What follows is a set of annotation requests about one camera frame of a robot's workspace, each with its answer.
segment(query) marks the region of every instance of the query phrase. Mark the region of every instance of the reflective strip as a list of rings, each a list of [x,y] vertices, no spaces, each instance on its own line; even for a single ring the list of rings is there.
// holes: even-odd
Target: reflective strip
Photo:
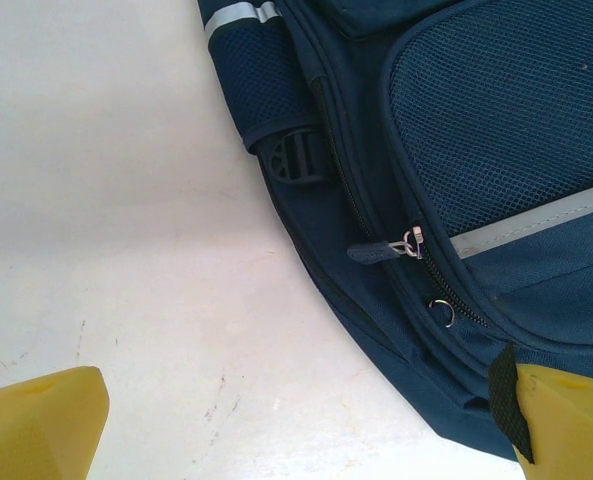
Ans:
[[[472,257],[520,238],[593,213],[593,188],[451,239],[460,258]]]
[[[249,2],[235,3],[214,12],[212,18],[205,24],[205,35],[209,42],[209,39],[212,38],[214,32],[228,23],[243,20],[245,18],[255,18],[260,23],[265,23],[270,18],[279,16],[280,12],[276,9],[274,2],[265,2],[258,8]]]

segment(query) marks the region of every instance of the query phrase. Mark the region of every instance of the white floor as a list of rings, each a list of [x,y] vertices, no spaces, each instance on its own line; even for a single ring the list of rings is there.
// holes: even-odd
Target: white floor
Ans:
[[[193,0],[0,0],[0,386],[75,365],[112,401],[90,479],[523,478],[330,313]]]

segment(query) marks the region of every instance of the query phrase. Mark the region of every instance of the yellow object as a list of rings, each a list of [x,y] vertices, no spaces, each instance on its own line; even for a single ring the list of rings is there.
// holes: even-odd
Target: yellow object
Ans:
[[[0,480],[85,479],[108,410],[97,368],[1,388]]]
[[[516,455],[528,480],[593,480],[593,379],[518,365],[518,402],[535,464]]]

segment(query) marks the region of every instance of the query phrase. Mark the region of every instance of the stitched seam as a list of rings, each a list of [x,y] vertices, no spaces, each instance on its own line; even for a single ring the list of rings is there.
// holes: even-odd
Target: stitched seam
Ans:
[[[485,245],[489,245],[490,243],[494,243],[494,242],[496,242],[497,240],[502,240],[502,239],[504,239],[504,238],[507,238],[507,237],[514,236],[514,235],[516,235],[517,233],[522,233],[522,232],[525,232],[525,231],[527,231],[527,230],[531,230],[531,229],[532,229],[532,228],[534,228],[534,227],[539,227],[539,226],[541,226],[541,225],[544,225],[544,224],[546,224],[546,223],[553,222],[553,221],[555,221],[555,220],[558,220],[558,219],[560,219],[560,218],[566,217],[566,216],[568,216],[568,215],[571,215],[571,214],[573,214],[573,213],[582,212],[583,210],[587,210],[588,208],[592,208],[592,207],[593,207],[593,203],[590,203],[589,205],[585,205],[584,207],[575,208],[574,210],[570,210],[570,211],[568,211],[568,212],[564,212],[564,213],[561,213],[561,214],[559,214],[559,215],[555,215],[555,216],[553,216],[553,217],[551,217],[551,218],[547,218],[547,219],[545,219],[545,220],[541,220],[540,222],[536,222],[536,223],[534,223],[534,224],[532,224],[532,225],[528,225],[528,226],[526,226],[526,227],[519,228],[518,230],[514,230],[514,231],[512,231],[512,232],[509,232],[509,233],[506,233],[506,234],[504,234],[504,235],[499,235],[499,236],[497,236],[497,237],[494,237],[494,238],[492,238],[491,240],[487,240],[487,241],[485,241],[485,242],[483,242],[483,243],[478,243],[478,244],[476,244],[476,245],[472,245],[471,247],[467,247],[467,248],[465,248],[465,249],[463,249],[463,250],[458,250],[458,251],[457,251],[457,253],[458,253],[459,255],[461,255],[461,254],[464,254],[464,253],[467,253],[467,252],[469,252],[469,251],[471,251],[471,250],[474,250],[474,249],[476,249],[476,248],[483,247],[483,246],[485,246]]]

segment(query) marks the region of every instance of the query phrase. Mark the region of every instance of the navy blue backpack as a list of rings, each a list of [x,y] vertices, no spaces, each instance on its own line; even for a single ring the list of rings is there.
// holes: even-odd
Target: navy blue backpack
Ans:
[[[488,370],[593,377],[593,0],[199,0],[245,147],[432,428],[515,459]]]

